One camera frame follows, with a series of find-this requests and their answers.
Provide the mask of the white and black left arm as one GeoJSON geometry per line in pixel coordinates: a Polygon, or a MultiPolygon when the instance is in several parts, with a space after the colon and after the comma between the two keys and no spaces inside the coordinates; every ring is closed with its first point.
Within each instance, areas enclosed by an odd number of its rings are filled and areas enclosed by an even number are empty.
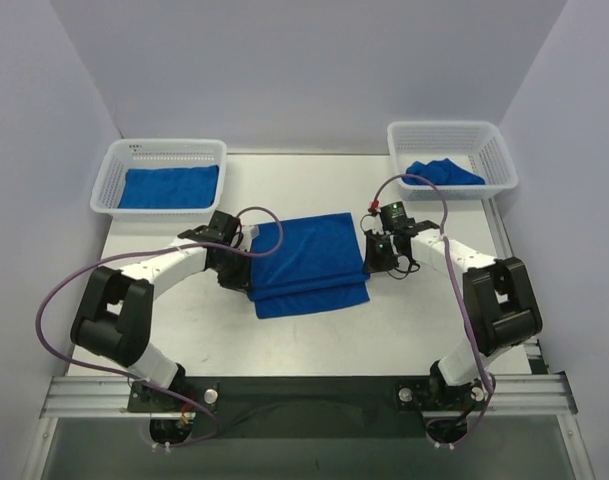
{"type": "Polygon", "coordinates": [[[100,266],[88,278],[71,328],[73,343],[113,361],[138,379],[187,395],[185,369],[150,340],[153,303],[186,278],[212,270],[220,285],[250,288],[257,226],[217,211],[209,223],[178,234],[169,251],[118,269],[100,266]]]}

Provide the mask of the blue towel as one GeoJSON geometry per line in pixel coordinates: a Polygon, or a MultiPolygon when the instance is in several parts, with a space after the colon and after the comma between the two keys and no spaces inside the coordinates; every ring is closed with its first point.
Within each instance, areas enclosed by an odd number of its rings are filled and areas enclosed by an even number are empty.
{"type": "Polygon", "coordinates": [[[130,169],[120,209],[204,209],[215,199],[219,167],[130,169]]]}
{"type": "Polygon", "coordinates": [[[272,319],[350,308],[370,301],[349,212],[284,220],[283,242],[251,260],[248,298],[256,316],[272,319]]]}

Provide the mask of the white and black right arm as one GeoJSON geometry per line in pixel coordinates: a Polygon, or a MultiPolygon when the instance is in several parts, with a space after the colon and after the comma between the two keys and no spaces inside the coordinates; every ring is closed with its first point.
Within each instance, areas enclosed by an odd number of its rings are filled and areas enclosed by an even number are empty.
{"type": "Polygon", "coordinates": [[[445,275],[463,315],[464,339],[431,368],[445,387],[482,382],[492,387],[487,368],[500,356],[539,334],[542,318],[525,264],[496,258],[449,239],[444,225],[409,217],[401,202],[367,213],[379,230],[365,229],[363,269],[396,272],[404,278],[422,267],[445,275]]]}

